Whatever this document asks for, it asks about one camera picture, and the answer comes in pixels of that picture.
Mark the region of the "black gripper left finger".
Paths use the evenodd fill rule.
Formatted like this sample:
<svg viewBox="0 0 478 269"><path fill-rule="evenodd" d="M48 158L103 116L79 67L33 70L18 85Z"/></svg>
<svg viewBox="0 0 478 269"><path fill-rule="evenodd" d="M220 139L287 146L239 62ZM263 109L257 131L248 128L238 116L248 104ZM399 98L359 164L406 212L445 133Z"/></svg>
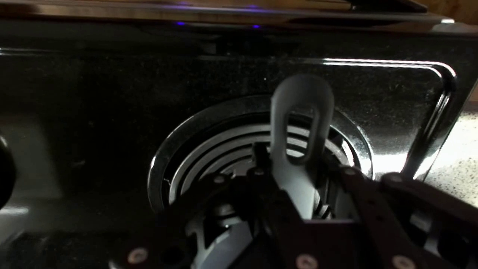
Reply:
<svg viewBox="0 0 478 269"><path fill-rule="evenodd" d="M242 177L215 173L133 230L115 269L248 269L284 266L287 234L303 219L272 176L272 159Z"/></svg>

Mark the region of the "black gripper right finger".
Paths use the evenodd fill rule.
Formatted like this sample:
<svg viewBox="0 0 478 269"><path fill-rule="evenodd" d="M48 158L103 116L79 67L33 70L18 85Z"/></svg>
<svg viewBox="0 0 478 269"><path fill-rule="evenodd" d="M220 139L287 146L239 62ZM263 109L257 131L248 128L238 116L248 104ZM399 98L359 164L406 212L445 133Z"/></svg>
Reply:
<svg viewBox="0 0 478 269"><path fill-rule="evenodd" d="M423 180L385 173L371 180L351 165L326 165L351 200L380 269L477 269L478 209Z"/></svg>

